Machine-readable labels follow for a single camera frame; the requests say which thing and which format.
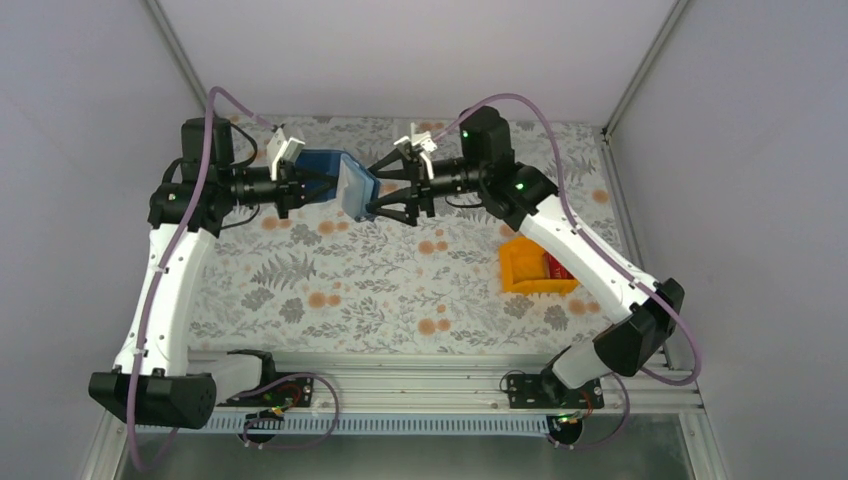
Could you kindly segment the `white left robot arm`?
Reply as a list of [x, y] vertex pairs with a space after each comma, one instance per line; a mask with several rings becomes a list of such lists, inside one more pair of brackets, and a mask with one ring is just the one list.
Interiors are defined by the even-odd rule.
[[226, 119], [212, 121], [203, 166], [204, 121], [185, 121], [182, 154], [150, 198], [148, 271], [132, 325], [111, 369], [93, 373], [88, 384], [90, 397], [125, 423], [196, 430], [238, 393], [255, 405], [277, 394], [266, 352], [236, 350], [206, 371], [191, 369], [186, 339], [204, 265], [235, 207], [271, 205], [284, 218], [328, 201], [348, 156], [308, 149], [270, 171], [237, 161], [237, 129]]

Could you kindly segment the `blue leather card holder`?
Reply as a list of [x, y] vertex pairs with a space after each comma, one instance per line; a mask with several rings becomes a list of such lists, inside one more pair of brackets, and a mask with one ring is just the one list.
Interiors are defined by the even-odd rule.
[[309, 203], [335, 200], [343, 213], [357, 222], [376, 218], [367, 205], [378, 198], [380, 180], [346, 151], [303, 150], [295, 166], [309, 173], [304, 181]]

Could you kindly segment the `aluminium rail base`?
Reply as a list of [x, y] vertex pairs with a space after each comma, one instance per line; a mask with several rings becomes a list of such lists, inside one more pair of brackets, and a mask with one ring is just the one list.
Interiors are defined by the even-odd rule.
[[644, 374], [594, 380], [546, 395], [535, 375], [544, 355], [281, 353], [285, 374], [306, 372], [297, 406], [257, 434], [544, 436], [555, 418], [618, 422], [624, 411], [688, 419], [704, 412], [698, 389]]

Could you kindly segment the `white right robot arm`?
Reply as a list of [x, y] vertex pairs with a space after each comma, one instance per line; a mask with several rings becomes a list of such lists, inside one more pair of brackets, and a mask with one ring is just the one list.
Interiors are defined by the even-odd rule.
[[475, 192], [490, 215], [550, 254], [594, 296], [612, 324], [547, 364], [550, 374], [541, 391], [552, 406], [570, 404], [590, 380], [643, 371], [675, 331], [683, 287], [631, 264], [564, 205], [562, 188], [517, 161], [509, 123], [497, 109], [468, 109], [457, 126], [462, 151], [457, 158], [431, 160], [435, 141], [429, 133], [397, 140], [368, 170], [378, 179], [409, 185], [372, 200], [367, 212], [414, 226], [420, 212], [434, 213], [436, 198]]

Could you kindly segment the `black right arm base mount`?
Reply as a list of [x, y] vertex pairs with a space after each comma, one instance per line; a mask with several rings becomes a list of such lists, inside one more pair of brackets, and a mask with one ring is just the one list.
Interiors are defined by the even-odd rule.
[[511, 409], [594, 410], [605, 406], [598, 379], [570, 389], [552, 374], [510, 370], [501, 377], [499, 389], [507, 396]]

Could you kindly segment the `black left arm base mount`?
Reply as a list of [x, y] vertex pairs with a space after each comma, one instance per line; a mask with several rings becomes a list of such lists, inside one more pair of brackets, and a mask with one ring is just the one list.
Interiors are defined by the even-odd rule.
[[268, 351], [236, 349], [226, 355], [224, 382], [216, 381], [219, 406], [282, 412], [311, 405], [315, 388], [312, 376], [279, 370]]

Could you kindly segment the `red item in bin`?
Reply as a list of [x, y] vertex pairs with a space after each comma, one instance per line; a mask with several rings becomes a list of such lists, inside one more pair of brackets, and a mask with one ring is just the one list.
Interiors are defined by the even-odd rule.
[[550, 253], [543, 254], [546, 278], [551, 280], [574, 280], [575, 277]]

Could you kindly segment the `floral table cloth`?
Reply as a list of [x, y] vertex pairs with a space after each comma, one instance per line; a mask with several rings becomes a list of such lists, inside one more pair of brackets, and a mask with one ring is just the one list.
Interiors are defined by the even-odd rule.
[[554, 354], [610, 325], [584, 288], [502, 289], [514, 238], [474, 197], [438, 201], [414, 227], [355, 222], [335, 202], [279, 218], [239, 207], [206, 263], [189, 325], [193, 350]]

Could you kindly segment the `yellow plastic bin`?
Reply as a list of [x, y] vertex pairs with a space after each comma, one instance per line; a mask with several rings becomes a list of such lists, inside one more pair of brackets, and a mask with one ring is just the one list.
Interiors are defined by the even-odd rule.
[[543, 266], [544, 248], [526, 237], [516, 237], [499, 247], [501, 286], [504, 292], [525, 296], [558, 294], [574, 291], [579, 282], [546, 278]]

